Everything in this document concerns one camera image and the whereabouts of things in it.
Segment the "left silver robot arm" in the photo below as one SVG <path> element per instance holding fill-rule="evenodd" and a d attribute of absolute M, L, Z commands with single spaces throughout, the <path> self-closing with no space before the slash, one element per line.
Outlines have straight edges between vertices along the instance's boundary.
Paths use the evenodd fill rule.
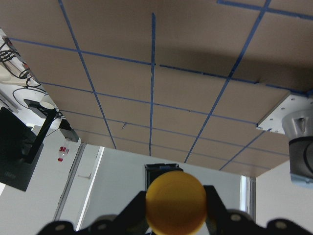
<path fill-rule="evenodd" d="M 291 94 L 282 128 L 289 139 L 290 176 L 295 185 L 313 188 L 313 102 Z"/>

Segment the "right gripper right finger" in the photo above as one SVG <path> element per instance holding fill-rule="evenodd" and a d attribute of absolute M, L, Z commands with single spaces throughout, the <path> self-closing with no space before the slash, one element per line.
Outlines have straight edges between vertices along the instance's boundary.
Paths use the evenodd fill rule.
<path fill-rule="evenodd" d="M 291 220 L 278 218 L 265 227 L 254 222 L 246 212 L 227 209 L 214 186 L 204 186 L 207 199 L 206 226 L 211 235 L 311 235 Z"/>

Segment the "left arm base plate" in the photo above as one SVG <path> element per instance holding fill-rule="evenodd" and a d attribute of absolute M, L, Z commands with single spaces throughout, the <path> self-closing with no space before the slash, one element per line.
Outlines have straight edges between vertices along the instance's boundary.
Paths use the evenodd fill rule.
<path fill-rule="evenodd" d="M 313 97 L 290 94 L 258 123 L 257 129 L 286 135 L 290 140 L 313 135 Z"/>

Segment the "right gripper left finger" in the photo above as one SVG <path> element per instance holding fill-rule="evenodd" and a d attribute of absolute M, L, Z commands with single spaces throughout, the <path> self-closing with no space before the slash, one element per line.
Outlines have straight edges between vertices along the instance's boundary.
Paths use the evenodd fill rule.
<path fill-rule="evenodd" d="M 42 235 L 144 235 L 148 230 L 145 216 L 146 192 L 140 191 L 125 209 L 113 220 L 109 215 L 99 219 L 81 230 L 74 230 L 69 221 L 54 221 L 45 225 Z"/>

